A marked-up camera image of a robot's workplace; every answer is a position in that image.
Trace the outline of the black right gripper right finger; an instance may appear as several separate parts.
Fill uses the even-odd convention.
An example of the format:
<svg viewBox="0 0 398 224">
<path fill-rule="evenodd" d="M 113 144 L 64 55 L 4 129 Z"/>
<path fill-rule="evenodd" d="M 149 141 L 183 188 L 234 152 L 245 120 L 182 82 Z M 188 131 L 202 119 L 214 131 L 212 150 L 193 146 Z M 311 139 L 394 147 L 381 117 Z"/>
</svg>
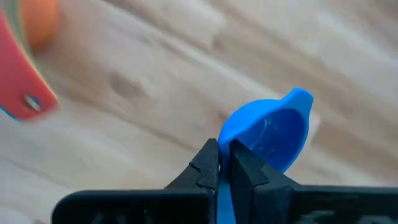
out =
<svg viewBox="0 0 398 224">
<path fill-rule="evenodd" d="M 236 223 L 397 223 L 397 189 L 300 185 L 232 141 Z"/>
</svg>

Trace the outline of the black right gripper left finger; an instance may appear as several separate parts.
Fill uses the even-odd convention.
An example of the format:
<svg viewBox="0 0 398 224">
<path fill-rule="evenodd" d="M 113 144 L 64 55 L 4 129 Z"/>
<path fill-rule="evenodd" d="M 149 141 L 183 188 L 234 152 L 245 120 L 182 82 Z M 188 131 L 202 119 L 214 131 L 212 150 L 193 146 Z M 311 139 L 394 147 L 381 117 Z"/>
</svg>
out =
<svg viewBox="0 0 398 224">
<path fill-rule="evenodd" d="M 215 223 L 219 152 L 209 139 L 163 189 L 82 190 L 52 212 L 52 224 Z"/>
</svg>

